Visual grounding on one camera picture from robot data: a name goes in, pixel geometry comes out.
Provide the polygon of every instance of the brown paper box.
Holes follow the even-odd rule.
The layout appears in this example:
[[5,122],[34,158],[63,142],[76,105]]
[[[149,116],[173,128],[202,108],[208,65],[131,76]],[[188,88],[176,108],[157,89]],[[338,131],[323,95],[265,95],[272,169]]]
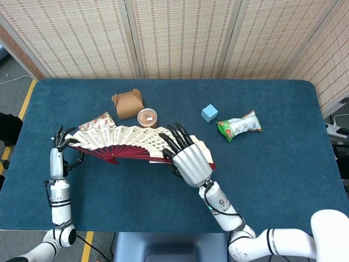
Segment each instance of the brown paper box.
[[136,116],[144,108],[142,94],[135,88],[130,92],[115,94],[111,100],[120,119]]

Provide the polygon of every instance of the table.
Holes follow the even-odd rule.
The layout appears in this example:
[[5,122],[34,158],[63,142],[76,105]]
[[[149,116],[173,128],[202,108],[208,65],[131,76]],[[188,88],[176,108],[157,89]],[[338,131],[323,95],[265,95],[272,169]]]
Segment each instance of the table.
[[[159,126],[180,122],[211,150],[212,179],[247,223],[310,232],[320,209],[348,214],[346,198],[314,86],[298,80],[68,80],[37,83],[0,192],[0,228],[52,228],[43,180],[50,178],[52,137],[60,125],[78,126],[110,112],[112,95],[137,88]],[[262,132],[236,136],[229,144],[201,110],[212,104],[217,121],[252,109]],[[64,151],[67,160],[79,153]],[[198,190],[173,176],[166,165],[119,159],[112,165],[92,156],[68,176],[77,230],[213,233],[222,230]]]

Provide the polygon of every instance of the robotic hand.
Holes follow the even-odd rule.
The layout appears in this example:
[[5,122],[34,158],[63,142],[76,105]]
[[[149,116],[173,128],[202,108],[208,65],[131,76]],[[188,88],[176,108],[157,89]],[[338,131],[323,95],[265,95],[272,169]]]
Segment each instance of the robotic hand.
[[[65,139],[65,136],[74,131],[69,128],[62,132],[63,127],[56,132],[53,138],[53,149],[50,155],[50,171],[52,180],[44,181],[47,199],[52,211],[52,222],[56,226],[45,235],[41,244],[29,253],[12,258],[8,262],[48,262],[58,254],[60,247],[69,247],[74,244],[76,230],[71,220],[70,209],[70,184],[67,180],[69,171],[78,166],[85,156],[80,152],[79,158],[72,164],[68,164],[63,157],[63,150],[73,139]],[[51,198],[47,191],[47,185],[51,184]]]
[[230,256],[238,262],[249,262],[265,255],[294,255],[317,259],[318,262],[349,261],[347,238],[349,218],[336,210],[320,210],[311,218],[314,238],[299,229],[266,229],[259,237],[236,212],[217,182],[210,180],[212,170],[199,147],[186,130],[176,123],[179,132],[168,126],[175,143],[159,134],[170,148],[163,155],[174,162],[172,172],[181,176],[190,187],[199,188],[199,195],[224,231],[230,231]]

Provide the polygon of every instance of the woven screen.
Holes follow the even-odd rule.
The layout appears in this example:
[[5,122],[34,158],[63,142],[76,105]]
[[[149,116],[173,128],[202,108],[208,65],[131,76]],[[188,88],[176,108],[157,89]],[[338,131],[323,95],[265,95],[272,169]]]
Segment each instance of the woven screen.
[[0,0],[0,12],[53,78],[136,78],[117,1]]
[[342,4],[307,48],[289,79],[311,81],[317,90],[320,107],[338,102],[349,92],[349,2]]
[[308,34],[332,5],[329,0],[246,1],[221,77],[282,77]]
[[236,2],[133,0],[145,77],[216,77]]

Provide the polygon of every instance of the snack bag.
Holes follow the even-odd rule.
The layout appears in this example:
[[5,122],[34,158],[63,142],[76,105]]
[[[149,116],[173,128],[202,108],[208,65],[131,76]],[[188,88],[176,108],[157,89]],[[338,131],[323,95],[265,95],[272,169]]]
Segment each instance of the snack bag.
[[247,131],[262,131],[262,126],[253,110],[242,118],[232,118],[225,121],[217,122],[218,130],[224,135],[228,142],[234,136]]

